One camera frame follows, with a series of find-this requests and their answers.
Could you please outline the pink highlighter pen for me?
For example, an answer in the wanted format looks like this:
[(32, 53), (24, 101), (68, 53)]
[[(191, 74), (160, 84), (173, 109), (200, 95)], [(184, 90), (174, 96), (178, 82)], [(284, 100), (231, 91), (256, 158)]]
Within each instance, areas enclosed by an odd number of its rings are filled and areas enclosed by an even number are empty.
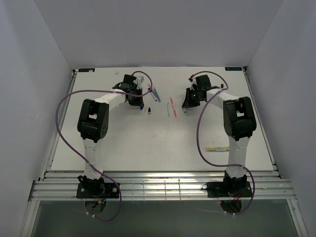
[(170, 97), (170, 103), (171, 103), (171, 106), (172, 106), (172, 110), (173, 110), (174, 116), (175, 116), (175, 118), (177, 118), (177, 113), (176, 113), (176, 109), (175, 109), (175, 105), (174, 105), (172, 97)]

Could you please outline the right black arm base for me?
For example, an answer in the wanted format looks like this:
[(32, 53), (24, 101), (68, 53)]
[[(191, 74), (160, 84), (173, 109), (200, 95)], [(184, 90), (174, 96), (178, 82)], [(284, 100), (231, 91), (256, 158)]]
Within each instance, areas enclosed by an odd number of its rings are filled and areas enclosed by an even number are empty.
[(231, 178), (226, 171), (224, 174), (223, 181), (207, 182), (202, 186), (201, 189), (207, 191), (209, 198), (252, 197), (253, 192), (246, 175), (239, 178)]

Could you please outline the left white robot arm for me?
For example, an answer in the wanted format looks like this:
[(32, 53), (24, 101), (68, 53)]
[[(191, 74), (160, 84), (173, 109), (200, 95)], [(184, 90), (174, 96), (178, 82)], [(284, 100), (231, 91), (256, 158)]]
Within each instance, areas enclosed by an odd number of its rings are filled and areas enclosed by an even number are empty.
[(100, 146), (109, 129), (109, 113), (125, 102), (131, 106), (143, 107), (141, 96), (143, 82), (142, 76), (125, 75), (123, 82), (116, 84), (110, 93), (97, 99), (83, 101), (77, 129), (88, 162), (85, 164), (83, 175), (79, 176), (79, 182), (82, 184), (90, 182), (87, 190), (93, 197), (100, 197), (105, 191), (104, 184), (99, 182), (100, 173), (103, 172)]

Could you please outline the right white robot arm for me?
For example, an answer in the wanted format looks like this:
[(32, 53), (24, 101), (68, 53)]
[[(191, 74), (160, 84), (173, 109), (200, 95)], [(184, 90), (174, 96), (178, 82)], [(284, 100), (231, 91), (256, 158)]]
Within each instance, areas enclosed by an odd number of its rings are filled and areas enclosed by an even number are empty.
[(228, 83), (224, 79), (220, 87), (212, 86), (208, 75), (194, 74), (189, 81), (191, 85), (186, 89), (182, 108), (194, 108), (201, 102), (206, 103), (197, 122), (197, 145), (200, 122), (207, 105), (213, 104), (223, 112), (224, 131), (229, 138), (228, 164), (222, 165), (225, 168), (223, 190), (225, 194), (235, 196), (241, 190), (240, 183), (247, 181), (247, 146), (257, 128), (251, 99), (247, 96), (237, 97), (228, 94)]

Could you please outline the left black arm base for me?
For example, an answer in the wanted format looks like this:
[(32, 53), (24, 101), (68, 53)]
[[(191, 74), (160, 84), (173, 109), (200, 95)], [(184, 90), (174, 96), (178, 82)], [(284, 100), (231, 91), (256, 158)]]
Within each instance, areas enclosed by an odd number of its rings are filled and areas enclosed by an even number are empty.
[(86, 176), (78, 177), (79, 184), (76, 198), (119, 198), (119, 189), (116, 184), (105, 182), (103, 178), (89, 179)]

